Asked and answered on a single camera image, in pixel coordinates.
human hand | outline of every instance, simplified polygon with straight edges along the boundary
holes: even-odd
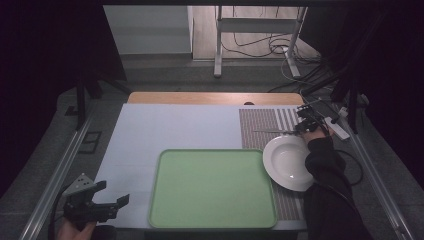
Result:
[[[89,222],[85,225],[82,231],[79,231],[76,226],[68,219],[64,218],[62,226],[57,233],[58,240],[90,240],[93,234],[96,222]]]
[[[330,136],[333,136],[334,130],[331,128],[327,128],[327,129],[328,129],[328,132],[330,133]],[[308,143],[314,139],[325,138],[325,133],[320,127],[318,127],[313,132],[303,132],[302,137],[303,137],[303,140],[305,140],[306,145],[308,145]]]

black sleeve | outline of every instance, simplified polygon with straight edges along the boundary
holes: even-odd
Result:
[[[344,175],[346,163],[334,151],[331,139],[314,139],[308,148],[311,153],[305,166],[315,180],[304,195],[308,238],[373,239],[352,199],[352,189]]]

white plate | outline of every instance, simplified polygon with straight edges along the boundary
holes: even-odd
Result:
[[[313,183],[313,177],[305,167],[308,154],[309,150],[301,137],[276,137],[265,146],[264,166],[269,176],[280,186],[303,192]]]

metal rail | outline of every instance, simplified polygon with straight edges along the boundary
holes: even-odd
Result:
[[[373,187],[378,199],[380,200],[380,203],[383,206],[387,217],[389,218],[389,221],[396,232],[396,235],[399,239],[403,240],[415,239],[397,203],[395,202],[393,196],[390,194],[389,190],[381,179],[376,167],[372,163],[371,157],[369,156],[366,148],[364,147],[364,144],[362,143],[360,137],[357,134],[353,133],[346,119],[340,118],[340,123],[351,136],[351,142],[359,159],[362,160],[365,174],[367,175],[371,186]]]
[[[76,131],[72,136],[68,147],[66,148],[62,158],[60,159],[52,177],[44,189],[43,194],[38,200],[38,203],[31,214],[25,228],[22,231],[19,239],[21,240],[35,240],[43,227],[44,221],[53,205],[54,199],[62,187],[63,181],[69,171],[70,166],[77,154],[78,148],[84,139],[85,133],[91,124],[93,119],[93,112],[96,106],[96,102],[93,101],[89,107],[89,114],[87,120],[82,125],[80,130]]]

ribbed mat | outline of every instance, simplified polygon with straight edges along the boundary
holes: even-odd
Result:
[[[279,133],[254,132],[255,129],[279,128],[294,130],[300,122],[296,106],[279,109],[240,109],[240,126],[243,148],[263,150],[266,144],[280,136]],[[278,220],[304,220],[303,193],[281,187],[272,181]]]

